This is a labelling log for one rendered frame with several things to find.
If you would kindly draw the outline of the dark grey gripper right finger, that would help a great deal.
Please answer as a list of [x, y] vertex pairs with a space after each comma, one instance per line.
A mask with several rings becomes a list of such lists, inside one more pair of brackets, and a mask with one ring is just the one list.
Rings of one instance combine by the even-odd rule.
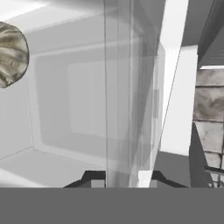
[[139, 171], [138, 172], [138, 188], [156, 187], [158, 182], [175, 188], [186, 188], [185, 185], [172, 181], [164, 176], [161, 171]]

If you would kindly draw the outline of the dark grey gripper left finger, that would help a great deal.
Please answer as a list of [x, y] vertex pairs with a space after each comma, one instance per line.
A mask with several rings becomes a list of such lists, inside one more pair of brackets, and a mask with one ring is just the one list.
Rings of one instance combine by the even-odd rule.
[[81, 179], [66, 185], [66, 188], [105, 188], [106, 172], [105, 171], [85, 171]]

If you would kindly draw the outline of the clear plastic tupperware container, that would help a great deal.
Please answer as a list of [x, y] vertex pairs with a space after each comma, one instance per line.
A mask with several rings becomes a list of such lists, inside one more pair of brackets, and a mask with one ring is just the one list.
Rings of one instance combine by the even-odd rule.
[[0, 0], [25, 75], [0, 87], [0, 187], [134, 187], [161, 130], [166, 0]]

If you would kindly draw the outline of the dark grey fridge door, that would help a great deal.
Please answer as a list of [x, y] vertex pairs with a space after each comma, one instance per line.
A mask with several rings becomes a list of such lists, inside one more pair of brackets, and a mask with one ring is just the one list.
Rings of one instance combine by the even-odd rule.
[[213, 0], [198, 45], [198, 68], [224, 66], [224, 0]]

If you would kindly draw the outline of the beige brown dumpling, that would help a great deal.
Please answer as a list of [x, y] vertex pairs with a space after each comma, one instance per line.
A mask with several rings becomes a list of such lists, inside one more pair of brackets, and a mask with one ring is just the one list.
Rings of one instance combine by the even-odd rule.
[[0, 21], [0, 88], [21, 80], [29, 66], [25, 35], [14, 25]]

